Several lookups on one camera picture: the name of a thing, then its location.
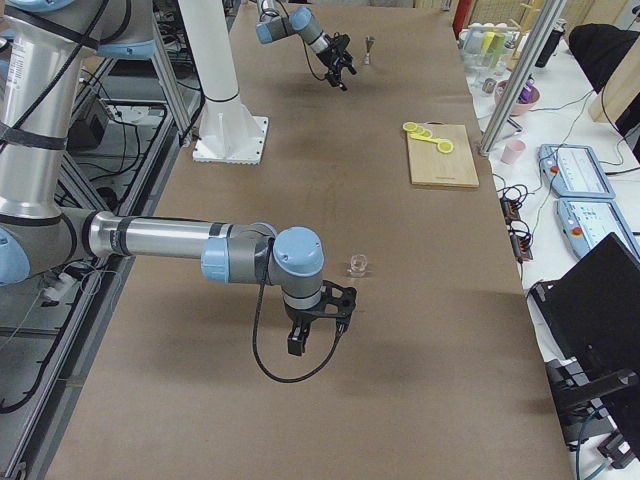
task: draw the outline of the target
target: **white table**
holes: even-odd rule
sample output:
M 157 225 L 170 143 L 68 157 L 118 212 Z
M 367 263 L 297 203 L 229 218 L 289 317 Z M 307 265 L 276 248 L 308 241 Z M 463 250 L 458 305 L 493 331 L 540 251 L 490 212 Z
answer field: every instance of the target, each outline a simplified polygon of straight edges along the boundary
M 532 247 L 534 259 L 525 262 L 523 267 L 522 286 L 525 291 L 539 280 L 555 280 L 562 277 L 577 262 L 555 214 L 556 197 L 554 194 L 549 194 L 549 185 L 546 180 L 542 180 L 540 188 L 541 177 L 537 157 L 539 145 L 562 142 L 590 145 L 601 161 L 620 163 L 617 166 L 603 165 L 607 172 L 638 166 L 638 162 L 626 142 L 619 144 L 619 153 L 616 150 L 616 145 L 621 137 L 611 125 L 595 123 L 591 120 L 588 108 L 596 98 L 596 94 L 592 92 L 585 96 L 592 90 L 592 87 L 564 41 L 561 42 L 558 53 L 549 60 L 544 69 L 536 68 L 534 70 L 535 86 L 541 92 L 540 101 L 535 106 L 536 109 L 561 107 L 583 96 L 584 99 L 558 111 L 527 112 L 516 117 L 517 122 L 523 126 L 523 131 L 517 138 L 527 144 L 527 149 L 513 165 L 507 165 L 500 161 L 506 140 L 496 143 L 489 155 L 493 172 L 504 178 L 507 185 L 521 183 L 526 185 L 529 191 L 536 191 L 539 188 L 534 195 L 525 200 L 520 210 L 522 219 L 531 229 L 537 223 Z M 495 107 L 493 94 L 485 94 L 480 88 L 474 86 L 474 75 L 469 75 L 467 80 L 473 95 L 476 116 L 481 126 L 484 126 Z M 571 130 L 571 134 L 567 137 L 571 124 L 576 118 L 578 120 Z M 504 186 L 502 180 L 494 178 L 496 188 L 502 188 Z M 639 231 L 640 171 L 612 176 L 609 177 L 609 180 L 616 192 L 616 202 L 627 223 L 633 231 Z M 562 359 L 562 354 L 555 340 L 532 300 L 529 300 L 529 310 L 545 362 L 554 358 Z M 606 435 L 593 437 L 582 446 L 580 452 L 581 478 L 586 478 L 602 463 L 603 457 L 596 450 L 596 447 L 605 438 Z M 574 454 L 569 455 L 571 463 L 574 464 Z M 637 480 L 640 478 L 640 462 L 634 460 L 624 470 L 614 470 L 608 467 L 598 478 L 602 480 Z

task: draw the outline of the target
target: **black cable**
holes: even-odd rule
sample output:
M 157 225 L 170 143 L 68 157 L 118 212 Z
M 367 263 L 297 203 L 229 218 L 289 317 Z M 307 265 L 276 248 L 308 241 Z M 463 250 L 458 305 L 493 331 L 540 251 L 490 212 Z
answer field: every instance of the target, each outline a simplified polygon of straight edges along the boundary
M 636 23 L 636 20 L 638 19 L 638 15 L 635 16 L 635 18 L 633 20 L 631 20 L 631 23 L 629 24 L 629 26 L 627 28 L 624 29 L 625 32 L 631 30 L 631 27 L 633 27 L 633 24 Z
M 157 107 L 159 107 L 162 110 L 162 123 L 164 123 L 164 121 L 167 118 L 167 107 L 164 104 L 158 104 L 156 105 Z M 158 135 L 160 134 L 160 127 L 162 126 L 162 123 L 160 125 L 158 125 L 158 127 L 155 128 L 153 136 L 151 137 L 151 139 L 148 141 L 148 146 L 147 149 L 145 150 L 145 152 L 143 154 L 140 153 L 141 147 L 138 148 L 138 154 L 136 156 L 136 159 L 138 158 L 142 158 L 145 159 L 147 158 L 147 156 L 149 155 L 149 152 L 151 151 L 151 147 L 153 146 L 154 142 L 156 141 L 156 139 L 158 138 Z M 139 136 L 138 136 L 138 130 L 136 129 L 136 138 L 139 140 Z M 131 182 L 129 182 L 129 184 L 127 185 L 126 190 L 124 191 L 124 194 L 122 195 L 122 198 L 119 200 L 119 204 L 120 206 L 122 206 L 122 204 L 124 203 L 125 199 L 129 196 L 129 194 L 131 193 L 131 189 L 133 188 L 133 184 L 135 183 L 136 178 L 138 177 L 138 174 L 140 173 L 140 168 L 138 168 L 135 173 L 133 174 L 133 178 L 131 179 Z
M 122 112 L 120 112 L 117 108 L 117 103 L 111 98 L 111 96 L 109 95 L 109 92 L 107 91 L 107 89 L 105 88 L 104 84 L 102 83 L 102 81 L 95 76 L 93 73 L 91 73 L 88 70 L 82 69 L 82 71 L 86 74 L 88 74 L 95 83 L 98 84 L 98 91 L 102 90 L 105 94 L 105 96 L 107 97 L 107 100 L 109 101 L 110 105 L 113 105 L 115 110 L 116 110 L 116 116 L 118 116 L 119 118 L 122 119 Z M 90 181 L 95 181 L 95 180 L 100 180 L 102 178 L 108 178 L 108 177 L 114 177 L 117 175 L 122 175 L 123 173 L 129 172 L 131 171 L 135 165 L 138 164 L 139 160 L 140 160 L 140 155 L 142 153 L 142 145 L 141 145 L 141 141 L 140 141 L 140 134 L 138 131 L 138 125 L 136 125 L 135 123 L 129 123 L 129 122 L 124 122 L 122 120 L 116 120 L 116 119 L 112 119 L 111 120 L 113 123 L 117 123 L 119 125 L 122 125 L 122 137 L 123 137 L 123 143 L 124 143 L 124 147 L 122 150 L 122 161 L 120 162 L 120 167 L 118 168 L 118 170 L 116 171 L 112 171 L 112 170 L 108 170 L 104 167 L 98 167 L 103 171 L 106 171 L 107 173 L 105 173 L 104 175 L 99 175 L 97 177 L 93 177 L 90 178 Z M 131 165 L 129 165 L 128 167 L 124 168 L 124 162 L 126 159 L 126 154 L 127 154 L 127 131 L 125 129 L 125 126 L 129 126 L 129 127 L 133 127 L 135 135 L 136 135 L 136 143 L 137 143 L 137 155 L 135 157 L 135 159 L 133 160 L 133 162 L 131 163 Z
M 101 165 L 98 165 L 97 163 L 91 163 L 91 162 L 77 162 L 76 165 L 78 165 L 79 167 L 93 167 L 93 168 L 97 168 L 98 170 L 102 170 L 105 173 L 111 173 L 113 175 L 119 175 L 119 172 L 117 170 L 109 170 L 108 168 L 104 168 Z
M 16 410 L 19 410 L 20 408 L 25 406 L 27 403 L 29 403 L 29 401 L 31 401 L 33 396 L 36 394 L 36 392 L 40 388 L 40 384 L 42 383 L 42 379 L 44 378 L 44 373 L 47 370 L 47 368 L 49 367 L 49 363 L 51 363 L 51 359 L 53 358 L 54 353 L 58 349 L 58 346 L 60 345 L 60 342 L 62 341 L 62 338 L 64 337 L 64 334 L 67 331 L 67 328 L 69 327 L 69 324 L 71 323 L 71 320 L 74 317 L 74 314 L 76 313 L 76 308 L 78 307 L 79 300 L 80 300 L 80 297 L 82 295 L 84 295 L 84 293 L 83 293 L 82 289 L 80 288 L 76 292 L 76 296 L 75 296 L 74 301 L 69 303 L 69 305 L 71 305 L 71 309 L 69 310 L 69 313 L 67 314 L 67 318 L 63 322 L 62 326 L 57 329 L 58 332 L 56 333 L 56 336 L 53 339 L 53 343 L 51 344 L 51 347 L 49 347 L 49 350 L 47 351 L 44 359 L 39 360 L 39 361 L 36 362 L 36 363 L 40 364 L 40 368 L 38 369 L 38 373 L 36 374 L 36 378 L 35 378 L 33 384 L 31 385 L 31 388 L 29 388 L 29 390 L 26 390 L 26 391 L 22 392 L 22 394 L 23 394 L 22 399 L 17 401 L 17 402 L 15 402 L 15 403 L 13 403 L 13 404 L 11 404 L 11 405 L 5 406 L 4 402 L 5 402 L 6 399 L 5 398 L 0 398 L 0 415 L 13 413 Z
M 509 192 L 512 191 L 517 193 L 517 196 L 514 198 L 509 196 Z M 508 200 L 509 202 L 513 202 L 514 206 L 518 209 L 522 207 L 527 197 L 529 195 L 532 195 L 532 193 L 529 192 L 527 186 L 523 183 L 516 183 L 509 187 L 505 186 L 504 188 L 498 190 L 496 193 L 500 195 L 500 200 Z
M 273 250 L 273 239 L 271 238 L 269 239 L 269 244 L 267 248 L 267 260 L 271 258 L 272 250 Z M 256 304 L 256 314 L 253 320 L 253 335 L 251 340 L 253 357 L 255 358 L 256 363 L 258 364 L 258 367 L 260 367 L 260 370 L 262 370 L 262 372 L 271 380 L 275 380 L 276 382 L 279 382 L 279 383 L 302 382 L 304 380 L 307 380 L 308 378 L 313 377 L 316 373 L 322 370 L 329 363 L 329 361 L 331 360 L 331 357 L 333 357 L 333 354 L 336 351 L 336 348 L 338 347 L 340 338 L 342 338 L 342 334 L 344 333 L 344 326 L 342 324 L 336 324 L 336 335 L 333 339 L 333 345 L 331 346 L 331 350 L 329 351 L 325 359 L 320 363 L 320 365 L 318 365 L 316 368 L 311 370 L 309 373 L 302 375 L 300 377 L 295 377 L 295 378 L 283 378 L 271 373 L 269 369 L 264 365 L 264 363 L 262 363 L 262 360 L 260 359 L 260 354 L 258 353 L 258 326 L 260 323 L 260 310 L 262 309 L 262 297 L 264 295 L 264 287 L 267 284 L 268 274 L 269 274 L 269 262 L 267 261 L 265 262 L 264 270 L 262 272 L 262 280 L 260 281 L 260 291 L 258 293 L 258 303 Z
M 591 95 L 591 93 L 594 92 L 594 89 L 592 88 L 591 90 L 589 90 L 587 93 L 585 93 L 583 96 L 581 96 L 578 100 L 574 100 L 572 102 L 569 103 L 565 103 L 564 105 L 562 105 L 561 107 L 549 107 L 549 108 L 534 108 L 532 110 L 529 110 L 530 112 L 544 112 L 544 111 L 557 111 L 557 110 L 562 110 L 565 107 L 568 107 L 569 105 L 573 105 L 574 103 L 578 103 L 581 102 L 582 100 L 584 100 L 586 97 L 588 97 L 589 95 Z
M 313 75 L 313 78 L 315 78 L 319 82 L 324 82 L 325 78 L 319 76 L 316 72 L 313 71 L 313 67 L 311 66 L 311 60 L 309 59 L 309 51 L 307 50 L 307 44 L 304 43 L 304 40 L 302 40 L 302 46 L 304 47 L 304 56 L 307 59 L 307 66 L 309 67 L 309 71 L 311 72 L 311 75 Z
M 186 49 L 187 49 L 187 53 L 189 54 L 189 58 L 191 59 L 191 68 L 195 72 L 196 76 L 198 77 L 198 82 L 200 83 L 200 102 L 198 104 L 198 108 L 196 108 L 195 112 L 193 112 L 193 114 L 191 115 L 191 121 L 189 122 L 189 125 L 187 126 L 185 131 L 184 132 L 180 132 L 180 134 L 179 134 L 180 145 L 184 145 L 185 144 L 185 139 L 187 138 L 189 133 L 192 132 L 193 127 L 195 126 L 196 122 L 198 121 L 198 118 L 200 118 L 200 113 L 204 109 L 204 106 L 206 105 L 207 101 L 206 101 L 206 96 L 204 94 L 204 90 L 202 89 L 202 82 L 200 81 L 200 75 L 198 74 L 198 66 L 196 65 L 196 61 L 195 61 L 195 58 L 193 56 L 193 50 L 191 49 L 191 43 L 189 41 L 189 34 L 187 33 L 186 28 L 184 28 L 184 21 L 182 20 L 182 14 L 180 12 L 180 5 L 177 4 L 176 7 L 177 7 L 177 12 L 178 12 L 180 25 L 182 27 L 182 32 L 183 32 L 183 36 L 184 36 L 184 43 L 185 43 L 185 46 L 186 46 Z
M 618 154 L 618 158 L 620 158 L 620 161 L 618 163 L 605 162 L 604 160 L 598 160 L 598 161 L 603 165 L 612 165 L 614 167 L 619 167 L 620 165 L 622 165 L 624 163 L 624 158 L 622 158 L 622 153 L 620 153 L 620 144 L 622 142 L 626 142 L 628 137 L 636 133 L 639 128 L 640 128 L 640 123 L 635 127 L 633 127 L 632 129 L 630 129 L 620 140 L 618 140 L 618 143 L 616 143 L 615 149 Z
M 608 83 L 609 82 L 605 83 L 602 86 L 602 90 L 600 90 L 600 106 L 602 107 L 602 113 L 604 113 L 604 116 L 607 118 L 607 121 L 611 124 L 611 126 L 618 133 L 618 135 L 621 135 L 620 130 L 618 129 L 618 126 L 611 120 L 611 118 L 609 118 L 609 114 L 607 113 L 607 109 L 604 107 L 604 92 L 606 90 L 606 87 L 607 87 Z
M 96 12 L 95 16 L 93 17 L 93 20 L 91 20 L 91 23 L 87 27 L 87 30 L 85 30 L 85 32 L 82 34 L 82 38 L 80 39 L 78 44 L 72 50 L 71 54 L 69 55 L 69 58 L 67 58 L 67 60 L 64 62 L 62 67 L 60 67 L 60 70 L 58 70 L 58 73 L 56 73 L 56 75 L 49 82 L 49 84 L 45 87 L 45 89 L 33 101 L 31 106 L 29 106 L 29 108 L 27 108 L 27 110 L 22 114 L 22 116 L 18 119 L 18 121 L 16 121 L 12 125 L 12 127 L 11 127 L 12 129 L 14 129 L 14 130 L 19 129 L 24 124 L 24 122 L 27 121 L 27 119 L 31 116 L 31 114 L 36 110 L 36 108 L 38 108 L 38 106 L 44 101 L 44 99 L 47 97 L 47 95 L 49 95 L 51 90 L 53 90 L 55 88 L 55 86 L 58 84 L 60 79 L 64 76 L 66 71 L 69 69 L 71 64 L 74 62 L 74 60 L 76 59 L 76 57 L 80 53 L 80 50 L 82 50 L 82 48 L 85 46 L 87 40 L 89 40 L 89 38 L 91 36 L 91 32 L 93 32 L 93 29 L 96 27 L 96 25 L 100 21 L 100 18 L 102 17 L 102 14 L 104 13 L 104 11 L 107 8 L 108 4 L 109 4 L 109 0 L 102 0 L 102 3 L 100 4 L 100 7 L 98 8 L 98 11 Z M 2 153 L 4 151 L 6 146 L 7 146 L 7 141 L 4 140 L 4 139 L 0 139 L 0 153 Z
M 182 82 L 178 82 L 176 81 L 176 83 L 178 85 L 180 85 L 181 87 L 184 87 L 188 90 L 195 90 L 196 92 L 202 92 L 202 87 L 192 87 L 191 85 L 187 85 L 186 83 L 182 83 Z
M 555 181 L 555 179 L 558 178 L 558 175 L 554 175 L 554 177 L 551 179 L 551 181 L 549 182 L 549 191 L 547 192 L 547 196 L 544 197 L 544 200 L 542 201 L 542 204 L 540 205 L 540 207 L 538 208 L 538 212 L 536 213 L 536 223 L 533 226 L 533 229 L 531 230 L 531 244 L 530 246 L 533 246 L 533 239 L 534 239 L 534 234 L 536 233 L 536 230 L 538 228 L 538 225 L 540 224 L 540 212 L 542 212 L 542 208 L 546 205 L 547 200 L 549 200 L 549 197 L 551 197 L 551 192 L 553 191 L 553 182 Z
M 284 3 L 282 3 L 280 0 L 276 0 L 276 2 L 278 2 L 278 5 L 282 7 L 282 11 L 284 12 L 284 14 L 287 16 L 287 18 L 289 18 L 289 12 L 287 12 L 287 9 L 285 8 Z
M 72 205 L 74 205 L 77 208 L 82 208 L 80 206 L 80 204 L 77 202 L 77 200 L 75 198 L 73 198 L 73 196 L 71 195 L 71 192 L 69 192 L 69 190 L 67 190 L 67 187 L 65 187 L 60 181 L 58 181 L 58 186 L 62 189 L 62 191 L 64 192 L 63 195 L 60 195 L 60 198 L 56 198 L 56 200 L 58 200 L 58 204 L 62 207 L 64 205 L 62 205 L 64 203 L 65 200 L 69 200 L 71 202 Z
M 501 190 L 504 190 L 507 187 L 507 181 L 503 177 L 498 175 L 497 173 L 494 173 L 493 176 L 496 177 L 496 178 L 499 178 L 500 180 L 502 180 L 502 189 Z
M 619 172 L 606 172 L 605 175 L 607 175 L 608 177 L 614 177 L 616 175 L 622 175 L 623 173 L 635 172 L 637 170 L 640 170 L 640 167 L 630 168 L 628 170 L 621 170 Z

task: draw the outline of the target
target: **bottle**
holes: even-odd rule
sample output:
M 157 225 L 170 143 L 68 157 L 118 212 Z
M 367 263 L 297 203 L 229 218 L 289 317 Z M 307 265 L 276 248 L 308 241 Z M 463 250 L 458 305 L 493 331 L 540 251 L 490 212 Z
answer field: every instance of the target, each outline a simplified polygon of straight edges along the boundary
M 507 67 L 509 66 L 509 62 L 513 58 L 513 53 L 515 52 L 516 44 L 507 41 L 504 44 L 504 49 L 502 50 L 502 55 L 500 56 L 500 60 L 496 63 L 496 68 L 493 71 L 494 75 L 501 77 L 507 71 Z
M 483 40 L 484 32 L 482 29 L 474 26 L 470 27 L 469 33 L 467 33 L 467 39 L 464 43 L 464 51 L 472 55 L 480 53 Z
M 549 34 L 549 38 L 547 39 L 547 43 L 544 44 L 542 48 L 542 52 L 540 52 L 540 56 L 538 57 L 538 61 L 536 62 L 536 67 L 544 68 L 547 65 L 547 62 L 555 52 L 558 47 L 558 43 L 560 39 L 564 35 L 564 26 L 567 23 L 566 20 L 559 18 L 556 20 L 555 25 L 553 26 L 553 30 Z

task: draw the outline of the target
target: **brown paper surface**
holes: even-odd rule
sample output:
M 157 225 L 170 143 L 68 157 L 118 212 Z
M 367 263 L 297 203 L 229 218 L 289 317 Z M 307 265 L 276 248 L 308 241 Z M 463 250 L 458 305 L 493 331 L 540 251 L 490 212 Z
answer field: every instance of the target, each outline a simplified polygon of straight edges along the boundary
M 313 10 L 352 38 L 349 91 L 311 77 L 299 39 L 259 45 L 255 7 L 243 6 L 231 36 L 243 102 L 271 119 L 262 164 L 183 154 L 157 214 L 314 229 L 325 278 L 358 289 L 333 361 L 302 384 L 274 383 L 251 354 L 256 286 L 139 258 L 47 478 L 571 478 L 489 165 L 475 158 L 478 189 L 409 181 L 406 119 L 480 137 L 447 17 Z M 370 262 L 361 279 L 346 276 L 355 253 Z M 324 357 L 329 322 L 299 359 L 286 354 L 278 288 L 262 310 L 275 373 Z

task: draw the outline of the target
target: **metal frame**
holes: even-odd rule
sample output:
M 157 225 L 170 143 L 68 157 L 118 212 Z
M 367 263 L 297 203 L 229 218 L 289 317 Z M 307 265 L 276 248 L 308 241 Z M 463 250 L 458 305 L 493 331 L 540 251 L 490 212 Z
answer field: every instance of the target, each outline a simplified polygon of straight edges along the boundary
M 542 7 L 540 15 L 533 26 L 533 30 L 529 34 L 527 43 L 522 51 L 522 55 L 518 60 L 516 69 L 511 74 L 511 77 L 509 77 L 509 82 L 502 94 L 500 103 L 496 105 L 496 109 L 493 112 L 489 124 L 487 125 L 487 129 L 482 136 L 479 149 L 480 155 L 485 157 L 488 156 L 489 152 L 495 145 L 502 127 L 504 127 L 504 124 L 507 122 L 507 119 L 511 114 L 511 108 L 516 103 L 522 87 L 529 77 L 529 73 L 538 59 L 538 56 L 540 56 L 540 52 L 547 42 L 547 38 L 549 38 L 549 34 L 553 29 L 553 24 L 562 13 L 566 3 L 567 0 L 558 0 L 553 2 L 547 1 Z

